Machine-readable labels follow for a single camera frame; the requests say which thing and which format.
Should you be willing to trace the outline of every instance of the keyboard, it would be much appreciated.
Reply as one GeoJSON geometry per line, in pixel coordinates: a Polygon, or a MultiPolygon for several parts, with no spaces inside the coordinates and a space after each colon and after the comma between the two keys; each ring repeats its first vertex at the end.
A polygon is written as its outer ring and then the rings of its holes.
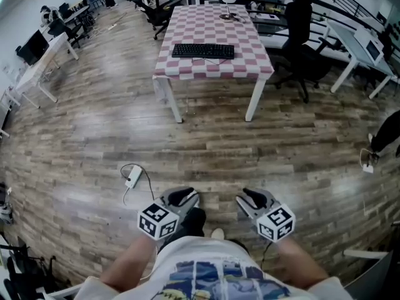
{"type": "Polygon", "coordinates": [[[173,58],[234,59],[235,47],[230,44],[177,43],[173,58]]]}

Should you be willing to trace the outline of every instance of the pink and white checkered tablecloth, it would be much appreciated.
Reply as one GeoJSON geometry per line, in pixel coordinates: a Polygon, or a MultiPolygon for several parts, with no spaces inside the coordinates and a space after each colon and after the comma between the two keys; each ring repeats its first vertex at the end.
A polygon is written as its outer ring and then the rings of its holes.
{"type": "Polygon", "coordinates": [[[265,78],[274,72],[267,52],[244,6],[229,5],[231,13],[246,20],[226,22],[222,4],[178,6],[174,8],[161,46],[153,79],[265,78]],[[190,59],[172,57],[176,43],[233,44],[235,58],[190,59]]]}

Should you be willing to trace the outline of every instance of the black cable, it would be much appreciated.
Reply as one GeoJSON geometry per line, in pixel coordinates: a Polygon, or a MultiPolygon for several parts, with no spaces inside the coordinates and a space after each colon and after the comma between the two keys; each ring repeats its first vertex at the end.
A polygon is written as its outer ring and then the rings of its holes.
{"type": "MultiPolygon", "coordinates": [[[[139,168],[141,168],[144,171],[144,173],[145,173],[145,175],[147,177],[147,180],[149,181],[149,188],[150,188],[150,191],[151,191],[152,200],[154,201],[154,193],[153,193],[153,189],[151,188],[151,180],[150,180],[149,174],[147,173],[146,169],[144,169],[140,164],[137,164],[137,163],[125,164],[124,166],[121,167],[121,170],[119,170],[119,172],[121,173],[121,176],[124,177],[125,179],[127,179],[128,181],[130,181],[130,179],[123,174],[123,169],[125,167],[128,167],[128,166],[138,166],[139,168]]],[[[126,191],[124,193],[124,197],[122,198],[122,201],[123,201],[124,204],[125,204],[125,195],[128,192],[128,190],[129,190],[129,187],[126,189],[126,191]]]]}
{"type": "Polygon", "coordinates": [[[266,246],[266,248],[265,248],[265,250],[264,250],[264,254],[262,255],[262,261],[261,261],[261,265],[260,265],[261,271],[264,271],[264,269],[263,269],[263,264],[264,264],[264,261],[265,261],[265,255],[266,255],[266,253],[267,253],[267,251],[268,251],[268,248],[271,246],[271,244],[272,244],[272,242],[270,242],[269,244],[267,244],[267,246],[266,246]]]}

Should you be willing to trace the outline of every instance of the wooden floor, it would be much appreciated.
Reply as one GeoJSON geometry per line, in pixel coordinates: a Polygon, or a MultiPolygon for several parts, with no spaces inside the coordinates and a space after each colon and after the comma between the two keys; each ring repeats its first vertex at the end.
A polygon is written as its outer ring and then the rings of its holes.
{"type": "MultiPolygon", "coordinates": [[[[216,227],[242,241],[260,262],[266,240],[251,230],[235,202],[244,186],[270,190],[296,213],[295,237],[331,273],[351,280],[363,263],[346,248],[376,246],[399,219],[399,160],[383,155],[374,174],[361,171],[359,152],[385,117],[399,109],[389,86],[373,101],[362,81],[329,88],[341,69],[309,86],[304,104],[295,82],[268,84],[253,122],[244,115],[254,81],[173,82],[185,122],[157,102],[151,76],[162,40],[140,11],[125,2],[102,11],[101,28],[117,26],[84,43],[77,62],[63,52],[62,68],[42,92],[29,95],[5,126],[0,180],[12,187],[17,236],[34,254],[56,255],[59,277],[73,284],[101,271],[137,236],[136,212],[151,200],[142,177],[123,204],[126,163],[144,166],[155,195],[188,185],[201,193],[205,232],[216,227]]],[[[268,83],[287,73],[282,69],[268,83]]],[[[273,248],[264,269],[284,279],[273,248]]]]}

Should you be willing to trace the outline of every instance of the power adapter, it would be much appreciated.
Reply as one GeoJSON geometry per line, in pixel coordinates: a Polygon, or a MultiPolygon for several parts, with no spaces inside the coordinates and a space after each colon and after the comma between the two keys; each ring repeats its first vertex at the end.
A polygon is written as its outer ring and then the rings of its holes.
{"type": "Polygon", "coordinates": [[[125,186],[127,186],[129,189],[132,189],[137,181],[140,178],[140,175],[142,174],[142,168],[139,166],[133,166],[131,173],[129,174],[128,179],[125,181],[125,186]]]}

